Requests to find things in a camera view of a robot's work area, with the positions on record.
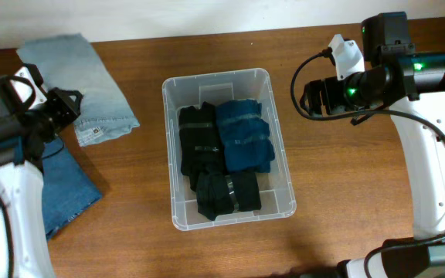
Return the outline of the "light blue jeans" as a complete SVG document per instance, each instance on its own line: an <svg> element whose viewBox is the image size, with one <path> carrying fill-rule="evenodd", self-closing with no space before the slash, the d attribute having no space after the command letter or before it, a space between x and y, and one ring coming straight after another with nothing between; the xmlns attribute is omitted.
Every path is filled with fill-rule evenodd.
<svg viewBox="0 0 445 278"><path fill-rule="evenodd" d="M117 139L140 126L119 86L81 34L27 41L17 54L22 62L37 66L48 88L83 95L80 116L74 121L79 146Z"/></svg>

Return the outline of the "teal blue garment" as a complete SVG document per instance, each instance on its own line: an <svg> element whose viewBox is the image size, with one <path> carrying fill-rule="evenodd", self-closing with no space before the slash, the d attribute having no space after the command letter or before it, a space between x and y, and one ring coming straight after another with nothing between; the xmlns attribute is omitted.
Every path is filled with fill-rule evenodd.
<svg viewBox="0 0 445 278"><path fill-rule="evenodd" d="M216 125L230 172L269 173L275 159L270 126L256 100L231 100L216 107Z"/></svg>

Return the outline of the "black garment with tape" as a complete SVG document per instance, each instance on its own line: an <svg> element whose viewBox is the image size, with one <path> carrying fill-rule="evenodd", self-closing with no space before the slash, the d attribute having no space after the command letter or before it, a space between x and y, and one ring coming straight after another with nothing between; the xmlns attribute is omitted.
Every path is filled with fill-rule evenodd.
<svg viewBox="0 0 445 278"><path fill-rule="evenodd" d="M216 125L216 107L204 102L200 108L182 108L178 127L182 147L181 173L189 177L190 189L195 192L201 172L226 172L224 147Z"/></svg>

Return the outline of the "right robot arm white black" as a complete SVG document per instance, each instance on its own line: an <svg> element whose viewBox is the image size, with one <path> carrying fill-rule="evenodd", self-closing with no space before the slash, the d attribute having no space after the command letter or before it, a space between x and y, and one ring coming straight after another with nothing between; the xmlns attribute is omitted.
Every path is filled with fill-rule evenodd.
<svg viewBox="0 0 445 278"><path fill-rule="evenodd" d="M413 198L413 236L388 239L328 277L445 277L445 53L419 53L405 12L362 23L362 42L335 35L321 56L332 77L307 83L297 112L308 120L391 117L399 134Z"/></svg>

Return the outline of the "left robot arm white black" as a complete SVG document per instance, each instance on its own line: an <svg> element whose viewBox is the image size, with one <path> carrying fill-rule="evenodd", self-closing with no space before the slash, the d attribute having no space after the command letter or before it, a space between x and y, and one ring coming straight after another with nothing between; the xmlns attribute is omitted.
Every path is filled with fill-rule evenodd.
<svg viewBox="0 0 445 278"><path fill-rule="evenodd" d="M80 115L82 94L36 89L19 76L0 77L0 277L53 277L42 216L46 143Z"/></svg>

